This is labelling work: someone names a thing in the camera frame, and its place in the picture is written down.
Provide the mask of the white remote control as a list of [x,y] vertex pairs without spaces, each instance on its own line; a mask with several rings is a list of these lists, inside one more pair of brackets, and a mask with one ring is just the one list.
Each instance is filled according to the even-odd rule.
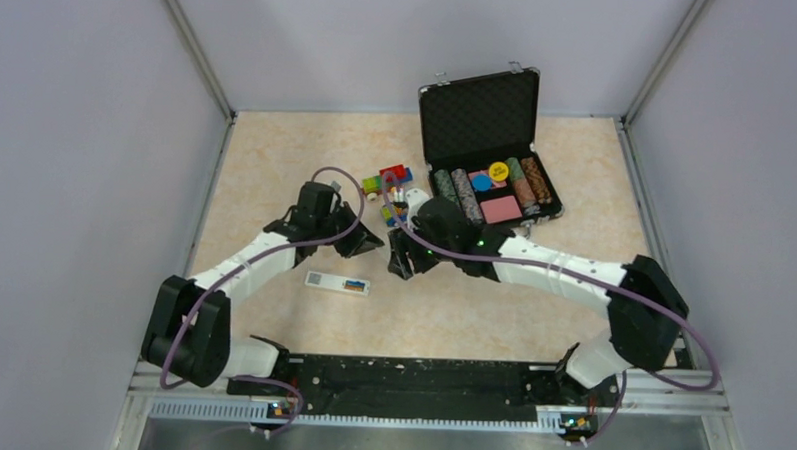
[[[356,293],[355,291],[344,290],[343,283],[346,280],[365,282],[366,286],[364,292]],[[309,271],[305,277],[304,284],[306,287],[323,289],[325,291],[354,294],[354,296],[368,296],[370,292],[370,282],[367,280],[342,275],[326,274],[325,272],[319,271]]]

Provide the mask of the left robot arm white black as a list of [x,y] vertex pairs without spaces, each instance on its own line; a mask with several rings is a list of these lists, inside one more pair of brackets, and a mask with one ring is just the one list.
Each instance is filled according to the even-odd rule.
[[159,287],[140,357],[184,383],[213,384],[231,359],[231,310],[275,276],[298,267],[319,247],[343,258],[384,246],[337,189],[305,183],[296,204],[214,268],[190,278],[172,275]]

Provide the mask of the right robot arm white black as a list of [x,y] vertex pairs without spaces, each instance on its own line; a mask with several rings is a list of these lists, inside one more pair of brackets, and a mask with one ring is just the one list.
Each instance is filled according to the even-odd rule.
[[653,258],[588,260],[506,228],[474,225],[442,196],[412,188],[404,201],[407,219],[390,234],[390,273],[409,279],[450,263],[469,277],[526,285],[606,317],[607,329],[573,346],[559,365],[555,388],[566,402],[582,403],[604,379],[631,367],[665,366],[689,307]]

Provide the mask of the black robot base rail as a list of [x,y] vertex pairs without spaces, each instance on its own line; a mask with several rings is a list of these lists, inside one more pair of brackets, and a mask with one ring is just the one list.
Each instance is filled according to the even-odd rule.
[[324,423],[403,426],[520,427],[589,437],[597,413],[617,405],[622,380],[590,391],[553,365],[292,354],[277,364],[275,385],[229,375],[227,394],[303,401],[301,417]]

